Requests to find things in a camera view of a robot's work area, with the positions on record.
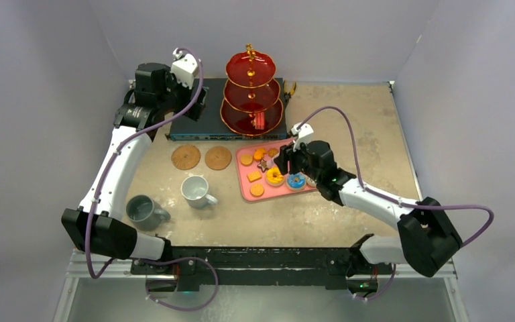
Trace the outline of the red three-tier cake stand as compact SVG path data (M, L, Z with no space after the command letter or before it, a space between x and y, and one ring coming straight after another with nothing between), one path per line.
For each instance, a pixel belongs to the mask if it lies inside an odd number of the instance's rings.
M223 89L221 119L231 130L246 135L260 135L276 127L282 111L282 88L274 78L276 65L271 56L252 44L234 54L225 65L227 82ZM265 113L265 129L257 130L253 115Z

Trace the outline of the pink serving tray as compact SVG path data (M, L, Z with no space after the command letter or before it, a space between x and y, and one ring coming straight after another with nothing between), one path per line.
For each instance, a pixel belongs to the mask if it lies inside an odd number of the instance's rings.
M281 146L289 144L291 142L292 139L262 142L259 144L243 146L235 151L239 186L241 190L241 195L246 201L257 202L285 195L308 193L317 190L315 187L310 186L307 183L305 183L304 187L301 190L292 190L287 185L287 175L285 176L284 182L282 182L281 184L277 186L271 185L268 181L267 171L262 172L261 168L258 166L260 163L253 158L253 155L257 150L264 149L266 151L264 155L264 160L269 161L271 159L268 154L269 150L271 150L272 148L279 150ZM253 190L251 188L253 185L256 184L260 184L264 190L263 193L259 196L254 195L252 193Z

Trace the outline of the pink layered cake slice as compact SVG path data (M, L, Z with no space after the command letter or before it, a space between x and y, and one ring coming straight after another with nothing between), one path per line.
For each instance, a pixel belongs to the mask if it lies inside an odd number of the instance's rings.
M259 112L259 113L255 113L253 115L252 124L255 129L264 130L265 129L265 113L263 111Z

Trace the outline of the pink silicone metal tongs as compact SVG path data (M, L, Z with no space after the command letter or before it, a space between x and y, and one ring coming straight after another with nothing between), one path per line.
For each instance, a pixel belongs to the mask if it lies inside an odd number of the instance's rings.
M269 169L269 168L273 168L276 166L276 163L274 162L274 159L271 159L271 160L268 160L266 162L266 168Z

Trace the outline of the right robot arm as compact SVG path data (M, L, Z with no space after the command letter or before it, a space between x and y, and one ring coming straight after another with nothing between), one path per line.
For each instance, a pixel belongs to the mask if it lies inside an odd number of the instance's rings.
M400 197L375 189L356 174L338 167L330 145L312 141L295 148L280 148L273 159L282 174L303 174L312 179L328 201L360 210L393 227L398 237L369 236L350 254L352 269L365 273L375 264L408 264L432 277L458 252L463 241L439 202Z

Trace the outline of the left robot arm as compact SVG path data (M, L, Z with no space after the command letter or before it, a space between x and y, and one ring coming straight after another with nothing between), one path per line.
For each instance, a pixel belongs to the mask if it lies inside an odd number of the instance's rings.
M121 260L145 258L156 274L169 272L173 256L168 241L146 235L122 222L125 198L141 159L158 129L185 116L197 120L206 89L196 82L198 58L187 56L171 66L143 63L134 86L118 108L109 149L92 187L75 209L65 209L61 222L77 250Z

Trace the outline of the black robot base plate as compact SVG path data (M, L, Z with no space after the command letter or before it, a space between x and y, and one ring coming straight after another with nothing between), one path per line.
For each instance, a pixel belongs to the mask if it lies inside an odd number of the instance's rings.
M370 272L378 273L378 265L369 264L361 258L358 247L349 248L257 248L257 247L202 247L202 246L174 246L172 247L172 259L179 260L179 263L172 264L150 264L141 260L138 262L153 266L162 266L172 268L173 275L180 272L180 264L187 260L195 260L205 264L213 273L214 283L219 284L217 273L211 264L219 264L219 267L226 268L320 268L321 265L329 268L332 264L334 271L329 274L345 273L352 268L352 274ZM202 282L197 278L186 281L178 280L178 289L180 291L198 291ZM327 290L345 290L348 287L347 279L335 282L329 282L320 285Z

